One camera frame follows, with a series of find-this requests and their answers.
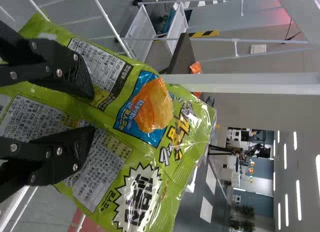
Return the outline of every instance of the snack bag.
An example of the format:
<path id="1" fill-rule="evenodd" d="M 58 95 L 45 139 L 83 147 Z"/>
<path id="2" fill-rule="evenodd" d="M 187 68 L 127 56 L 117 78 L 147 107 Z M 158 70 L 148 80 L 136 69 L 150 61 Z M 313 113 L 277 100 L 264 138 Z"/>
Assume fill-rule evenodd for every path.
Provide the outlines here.
<path id="1" fill-rule="evenodd" d="M 30 141 L 94 125 L 84 166 L 54 186 L 108 232 L 169 232 L 208 146 L 216 113 L 150 66 L 89 43 L 35 14 L 21 29 L 80 53 L 88 101 L 29 82 L 0 87 L 0 136 Z"/>

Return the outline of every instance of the bolt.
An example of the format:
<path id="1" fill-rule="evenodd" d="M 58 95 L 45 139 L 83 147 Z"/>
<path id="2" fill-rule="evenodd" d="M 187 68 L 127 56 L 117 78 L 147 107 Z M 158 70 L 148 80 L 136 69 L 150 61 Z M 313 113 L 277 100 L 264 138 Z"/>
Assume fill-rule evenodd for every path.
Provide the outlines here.
<path id="1" fill-rule="evenodd" d="M 33 174 L 31 177 L 31 184 L 33 184 L 36 181 L 37 177 Z"/>
<path id="2" fill-rule="evenodd" d="M 73 168 L 73 171 L 77 171 L 78 165 L 75 163 L 72 168 Z"/>
<path id="3" fill-rule="evenodd" d="M 36 44 L 36 42 L 32 42 L 32 48 L 33 48 L 34 50 L 36 50 L 36 49 L 38 48 L 38 45 Z"/>
<path id="4" fill-rule="evenodd" d="M 61 77 L 62 76 L 62 70 L 60 69 L 60 68 L 58 68 L 57 70 L 56 70 L 56 75 L 58 76 L 58 77 Z"/>
<path id="5" fill-rule="evenodd" d="M 10 72 L 10 77 L 11 77 L 11 79 L 16 80 L 16 79 L 18 78 L 18 75 L 17 75 L 16 72 L 11 71 L 11 72 Z"/>
<path id="6" fill-rule="evenodd" d="M 60 156 L 62 154 L 62 147 L 56 149 L 56 154 Z"/>
<path id="7" fill-rule="evenodd" d="M 18 145 L 16 143 L 13 143 L 10 145 L 10 151 L 11 152 L 16 152 L 18 149 Z"/>
<path id="8" fill-rule="evenodd" d="M 49 159 L 50 155 L 51 155 L 51 152 L 50 152 L 50 150 L 48 150 L 48 151 L 45 153 L 45 157 L 46 157 L 47 159 Z"/>

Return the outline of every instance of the potato chip bag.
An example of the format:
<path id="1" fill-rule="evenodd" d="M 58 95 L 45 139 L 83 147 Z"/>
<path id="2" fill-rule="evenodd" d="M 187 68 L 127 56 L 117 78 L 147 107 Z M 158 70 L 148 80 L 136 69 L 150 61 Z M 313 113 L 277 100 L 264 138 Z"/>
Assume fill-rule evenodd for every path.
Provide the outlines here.
<path id="1" fill-rule="evenodd" d="M 215 110 L 150 66 L 87 42 L 35 14 L 27 38 L 55 38 L 90 72 L 88 101 L 29 82 L 0 87 L 0 136 L 30 141 L 96 126 L 81 170 L 54 186 L 108 232 L 170 232 L 209 143 Z"/>

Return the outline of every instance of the floor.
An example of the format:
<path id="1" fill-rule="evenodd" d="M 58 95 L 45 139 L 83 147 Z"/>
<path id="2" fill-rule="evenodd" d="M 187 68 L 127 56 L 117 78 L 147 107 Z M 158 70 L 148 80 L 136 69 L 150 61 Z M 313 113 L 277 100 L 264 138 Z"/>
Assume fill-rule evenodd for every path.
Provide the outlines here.
<path id="1" fill-rule="evenodd" d="M 227 232 L 231 206 L 227 187 L 216 179 L 209 160 L 197 169 L 194 192 L 185 192 L 173 232 Z"/>

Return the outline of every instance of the blue label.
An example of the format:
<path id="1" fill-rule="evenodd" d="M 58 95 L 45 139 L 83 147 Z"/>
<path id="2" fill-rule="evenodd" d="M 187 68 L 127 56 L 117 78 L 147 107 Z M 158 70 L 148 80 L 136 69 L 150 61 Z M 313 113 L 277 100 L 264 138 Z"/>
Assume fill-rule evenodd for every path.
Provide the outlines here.
<path id="1" fill-rule="evenodd" d="M 124 132 L 128 135 L 134 136 L 149 145 L 157 148 L 166 129 L 155 129 L 152 133 L 144 133 L 142 132 L 138 124 L 135 121 L 135 116 L 139 112 L 140 107 L 143 105 L 143 101 L 140 100 L 134 105 L 131 101 L 132 99 L 140 92 L 141 88 L 148 82 L 158 78 L 158 76 L 154 73 L 148 71 L 141 71 L 138 79 L 135 83 L 134 90 L 130 96 L 130 98 L 126 101 L 126 103 L 119 110 L 116 122 L 113 126 L 114 129 Z"/>

